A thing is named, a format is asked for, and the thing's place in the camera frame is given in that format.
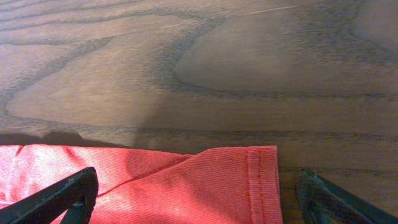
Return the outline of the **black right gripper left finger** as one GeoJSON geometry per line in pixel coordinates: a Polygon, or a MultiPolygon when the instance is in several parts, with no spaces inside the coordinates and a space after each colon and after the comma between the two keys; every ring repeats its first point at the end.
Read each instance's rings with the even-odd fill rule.
{"type": "Polygon", "coordinates": [[[87,224],[96,204],[98,177],[86,167],[37,193],[1,209],[1,223],[87,224]]]}

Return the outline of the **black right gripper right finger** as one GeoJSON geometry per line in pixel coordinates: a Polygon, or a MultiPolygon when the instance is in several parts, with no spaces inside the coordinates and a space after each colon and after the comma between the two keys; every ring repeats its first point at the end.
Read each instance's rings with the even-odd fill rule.
{"type": "Polygon", "coordinates": [[[308,224],[397,224],[397,217],[310,170],[300,171],[296,194],[308,224]]]}

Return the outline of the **orange red t-shirt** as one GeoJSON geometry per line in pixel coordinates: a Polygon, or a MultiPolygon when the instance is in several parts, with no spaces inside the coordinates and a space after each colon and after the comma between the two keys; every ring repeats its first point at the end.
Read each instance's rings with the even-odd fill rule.
{"type": "Polygon", "coordinates": [[[197,155],[112,147],[1,147],[1,206],[85,167],[99,182],[92,223],[281,223],[277,149],[197,155]]]}

